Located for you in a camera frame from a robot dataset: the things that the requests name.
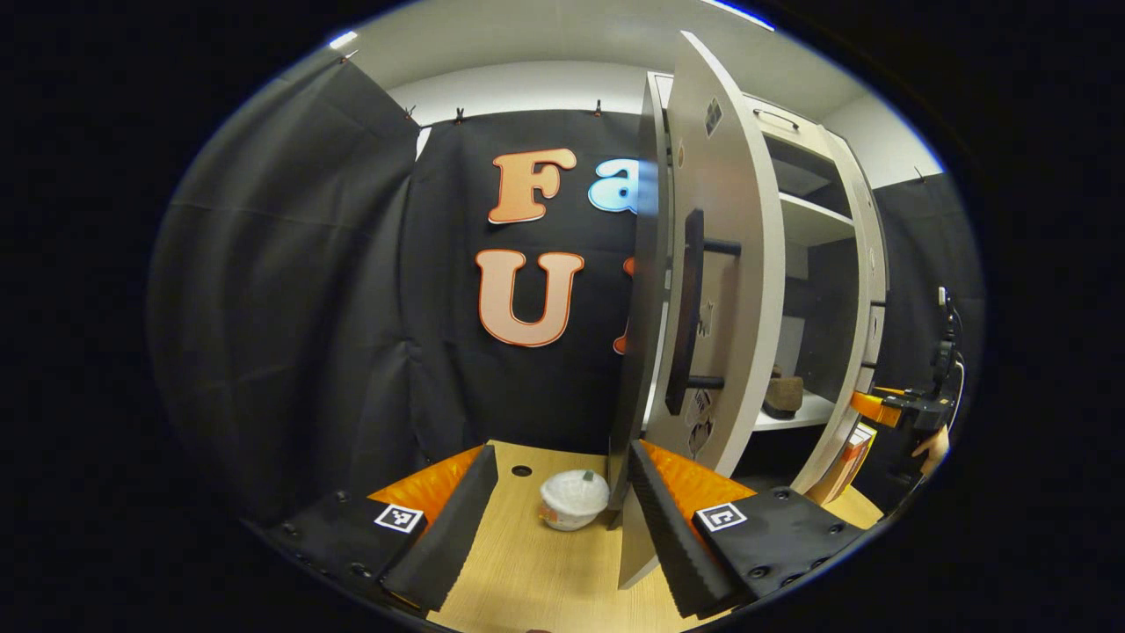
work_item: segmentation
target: open cabinet door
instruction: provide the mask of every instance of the open cabinet door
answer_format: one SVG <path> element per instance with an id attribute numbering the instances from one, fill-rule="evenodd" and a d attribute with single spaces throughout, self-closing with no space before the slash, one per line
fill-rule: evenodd
<path id="1" fill-rule="evenodd" d="M 650 89 L 657 83 L 650 76 Z M 714 55 L 686 31 L 677 42 L 665 116 L 670 195 L 646 198 L 641 191 L 641 199 L 656 198 L 655 226 L 667 218 L 670 264 L 658 247 L 638 244 L 638 253 L 657 261 L 638 260 L 637 268 L 667 271 L 667 316 L 659 337 L 637 342 L 655 350 L 627 349 L 627 356 L 644 354 L 654 363 L 639 399 L 649 405 L 645 440 L 729 477 L 754 431 L 781 333 L 781 200 L 750 106 Z M 618 449 L 612 437 L 611 464 Z M 622 494 L 622 507 L 619 580 L 628 588 L 655 567 L 655 552 L 631 491 Z"/>

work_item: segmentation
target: black handle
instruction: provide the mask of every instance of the black handle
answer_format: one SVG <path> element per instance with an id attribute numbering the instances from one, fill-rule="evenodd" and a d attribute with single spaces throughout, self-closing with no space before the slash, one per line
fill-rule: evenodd
<path id="1" fill-rule="evenodd" d="M 664 404 L 668 413 L 678 416 L 688 388 L 722 389 L 721 377 L 693 377 L 692 358 L 695 356 L 695 336 L 700 327 L 700 300 L 703 297 L 703 253 L 714 251 L 738 256 L 742 245 L 738 242 L 706 239 L 703 237 L 703 209 L 696 208 L 684 221 L 684 278 L 680 286 L 680 320 L 676 324 L 676 345 L 672 353 L 672 370 Z"/>
<path id="2" fill-rule="evenodd" d="M 793 119 L 791 119 L 791 118 L 786 118 L 786 117 L 784 117 L 784 116 L 782 116 L 782 115 L 780 115 L 780 114 L 777 114 L 777 112 L 772 112 L 772 111 L 770 111 L 770 110 L 764 110 L 764 109 L 762 109 L 762 108 L 754 108 L 754 114 L 756 114 L 757 116 L 762 116 L 762 114 L 763 114 L 763 112 L 765 112 L 765 114 L 770 114 L 770 115 L 773 115 L 773 116 L 776 116 L 777 118 L 780 118 L 780 119 L 782 119 L 782 120 L 786 120 L 786 121 L 789 121 L 789 124 L 793 126 L 793 129 L 799 129 L 799 128 L 801 127 L 801 126 L 799 126 L 799 125 L 796 124 L 796 121 L 795 121 L 795 120 L 793 120 Z"/>

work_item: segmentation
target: white shelf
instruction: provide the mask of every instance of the white shelf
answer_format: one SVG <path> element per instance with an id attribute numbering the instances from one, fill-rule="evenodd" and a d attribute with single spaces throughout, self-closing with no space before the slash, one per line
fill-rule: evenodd
<path id="1" fill-rule="evenodd" d="M 763 431 L 795 429 L 801 427 L 814 427 L 828 423 L 832 415 L 835 405 L 806 390 L 801 400 L 801 408 L 792 421 L 777 421 L 771 418 L 765 412 L 758 412 L 758 422 L 754 425 L 755 433 Z"/>
<path id="2" fill-rule="evenodd" d="M 778 195 L 788 241 L 816 246 L 855 236 L 855 224 L 850 218 L 796 196 Z"/>

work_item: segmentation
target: white bowl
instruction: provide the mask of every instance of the white bowl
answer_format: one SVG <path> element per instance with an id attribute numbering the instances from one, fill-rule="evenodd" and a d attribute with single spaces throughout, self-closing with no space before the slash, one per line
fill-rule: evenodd
<path id="1" fill-rule="evenodd" d="M 585 527 L 610 504 L 610 485 L 590 470 L 564 471 L 539 487 L 539 517 L 562 532 Z"/>

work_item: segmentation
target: table surface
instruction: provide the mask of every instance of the table surface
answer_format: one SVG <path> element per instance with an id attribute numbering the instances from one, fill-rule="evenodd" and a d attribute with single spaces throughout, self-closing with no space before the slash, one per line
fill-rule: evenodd
<path id="1" fill-rule="evenodd" d="M 461 575 L 441 611 L 429 614 L 430 621 L 466 633 L 659 633 L 685 631 L 723 615 L 680 617 L 659 566 L 630 589 L 619 590 L 622 531 L 606 530 L 604 515 L 575 532 L 551 530 L 539 519 L 539 487 L 547 478 L 574 469 L 602 473 L 604 455 L 490 444 L 500 479 Z M 531 468 L 531 474 L 513 474 L 516 465 Z M 870 501 L 865 506 L 866 499 L 849 491 L 826 509 L 868 527 L 879 517 L 872 518 Z"/>

